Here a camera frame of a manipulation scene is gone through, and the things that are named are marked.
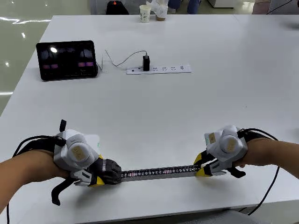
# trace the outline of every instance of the measuring tape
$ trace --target measuring tape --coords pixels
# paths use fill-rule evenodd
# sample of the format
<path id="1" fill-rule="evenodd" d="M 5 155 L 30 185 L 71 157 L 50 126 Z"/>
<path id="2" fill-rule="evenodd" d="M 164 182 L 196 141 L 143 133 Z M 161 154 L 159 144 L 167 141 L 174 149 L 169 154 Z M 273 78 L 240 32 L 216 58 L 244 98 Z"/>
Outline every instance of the measuring tape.
<path id="1" fill-rule="evenodd" d="M 127 170 L 121 172 L 121 181 L 142 181 L 195 176 L 199 169 L 200 166 L 198 165 L 190 165 L 180 167 Z"/>

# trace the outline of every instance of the wrist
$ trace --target wrist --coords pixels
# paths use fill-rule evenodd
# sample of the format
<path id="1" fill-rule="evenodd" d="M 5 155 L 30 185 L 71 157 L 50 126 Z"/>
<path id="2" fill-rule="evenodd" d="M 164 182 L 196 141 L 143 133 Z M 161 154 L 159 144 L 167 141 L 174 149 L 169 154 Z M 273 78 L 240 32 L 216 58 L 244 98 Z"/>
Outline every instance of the wrist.
<path id="1" fill-rule="evenodd" d="M 26 154 L 18 155 L 12 158 L 14 169 L 18 172 L 21 185 L 32 182 L 32 174 L 35 172 L 35 166 Z"/>

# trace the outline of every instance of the cup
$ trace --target cup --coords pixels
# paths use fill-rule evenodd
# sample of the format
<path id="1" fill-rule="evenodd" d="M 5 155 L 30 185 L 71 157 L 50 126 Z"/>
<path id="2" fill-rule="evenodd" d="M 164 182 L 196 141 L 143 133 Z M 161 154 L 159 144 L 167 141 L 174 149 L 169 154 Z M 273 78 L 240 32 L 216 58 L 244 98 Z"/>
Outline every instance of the cup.
<path id="1" fill-rule="evenodd" d="M 141 5 L 140 8 L 140 20 L 141 22 L 150 22 L 150 9 L 148 5 Z"/>

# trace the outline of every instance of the yellow label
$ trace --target yellow label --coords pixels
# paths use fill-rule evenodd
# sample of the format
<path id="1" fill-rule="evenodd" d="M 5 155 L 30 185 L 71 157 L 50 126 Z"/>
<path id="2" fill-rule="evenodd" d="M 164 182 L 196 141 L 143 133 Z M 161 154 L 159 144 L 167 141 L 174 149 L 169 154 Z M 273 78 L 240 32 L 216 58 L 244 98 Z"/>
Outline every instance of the yellow label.
<path id="1" fill-rule="evenodd" d="M 235 143 L 236 141 L 234 139 L 230 139 L 228 141 L 228 148 L 227 148 L 228 152 L 233 152 L 235 150 Z"/>
<path id="2" fill-rule="evenodd" d="M 209 134 L 209 140 L 210 140 L 210 144 L 213 144 L 214 142 L 216 142 L 215 133 Z"/>
<path id="3" fill-rule="evenodd" d="M 79 146 L 72 148 L 71 151 L 78 161 L 85 159 L 85 154 Z"/>

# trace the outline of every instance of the forearm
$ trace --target forearm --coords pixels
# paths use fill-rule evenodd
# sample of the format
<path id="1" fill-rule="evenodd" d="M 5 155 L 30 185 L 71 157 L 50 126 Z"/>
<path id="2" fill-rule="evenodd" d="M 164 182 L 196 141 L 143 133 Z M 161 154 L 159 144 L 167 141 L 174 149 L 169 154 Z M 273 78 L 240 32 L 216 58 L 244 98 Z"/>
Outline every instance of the forearm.
<path id="1" fill-rule="evenodd" d="M 16 191 L 27 181 L 28 166 L 19 156 L 0 163 L 0 213 Z"/>
<path id="2" fill-rule="evenodd" d="M 69 172 L 53 162 L 53 154 L 44 150 L 31 150 L 0 163 L 0 213 L 16 191 L 24 184 L 45 181 L 54 177 L 66 178 Z"/>
<path id="3" fill-rule="evenodd" d="M 272 163 L 299 178 L 299 145 L 295 143 L 274 141 L 271 153 Z"/>

